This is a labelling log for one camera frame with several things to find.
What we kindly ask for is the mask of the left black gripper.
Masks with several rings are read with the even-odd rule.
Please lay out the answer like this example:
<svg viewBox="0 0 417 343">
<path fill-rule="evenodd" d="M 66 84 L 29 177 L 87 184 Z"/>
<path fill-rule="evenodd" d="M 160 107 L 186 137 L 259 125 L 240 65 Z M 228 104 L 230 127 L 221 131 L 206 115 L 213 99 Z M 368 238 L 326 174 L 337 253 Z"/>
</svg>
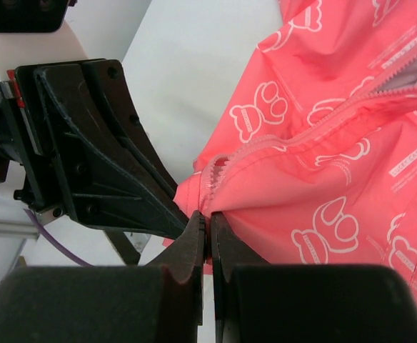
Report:
<svg viewBox="0 0 417 343">
<path fill-rule="evenodd" d="M 177 238 L 187 224 L 176 182 L 143 128 L 115 59 L 19 66 L 0 82 L 0 183 L 12 197 L 91 229 Z"/>
</svg>

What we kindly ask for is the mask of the pink patterned jacket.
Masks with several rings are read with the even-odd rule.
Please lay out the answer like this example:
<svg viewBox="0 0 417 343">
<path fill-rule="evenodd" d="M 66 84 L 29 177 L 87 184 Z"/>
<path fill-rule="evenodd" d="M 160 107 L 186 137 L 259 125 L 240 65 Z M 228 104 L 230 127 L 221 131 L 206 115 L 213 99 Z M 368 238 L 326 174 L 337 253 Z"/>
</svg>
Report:
<svg viewBox="0 0 417 343">
<path fill-rule="evenodd" d="M 373 263 L 417 301 L 417 1 L 281 1 L 194 173 L 270 262 Z"/>
</svg>

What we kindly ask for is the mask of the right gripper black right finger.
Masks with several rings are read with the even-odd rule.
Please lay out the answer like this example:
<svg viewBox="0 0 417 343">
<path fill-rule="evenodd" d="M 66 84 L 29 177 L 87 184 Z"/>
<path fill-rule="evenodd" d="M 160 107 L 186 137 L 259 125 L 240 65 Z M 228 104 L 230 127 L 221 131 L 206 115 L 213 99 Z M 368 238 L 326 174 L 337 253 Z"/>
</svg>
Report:
<svg viewBox="0 0 417 343">
<path fill-rule="evenodd" d="M 417 342 L 398 273 L 372 264 L 270 264 L 211 218 L 217 342 Z"/>
</svg>

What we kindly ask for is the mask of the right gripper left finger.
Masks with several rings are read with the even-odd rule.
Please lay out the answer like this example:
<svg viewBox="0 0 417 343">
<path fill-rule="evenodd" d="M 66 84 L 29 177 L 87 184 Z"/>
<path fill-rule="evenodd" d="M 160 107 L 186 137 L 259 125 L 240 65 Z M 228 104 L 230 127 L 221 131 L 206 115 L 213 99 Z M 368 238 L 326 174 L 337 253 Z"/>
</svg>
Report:
<svg viewBox="0 0 417 343">
<path fill-rule="evenodd" d="M 0 283 L 0 342 L 195 342 L 205 220 L 133 267 L 22 267 Z"/>
</svg>

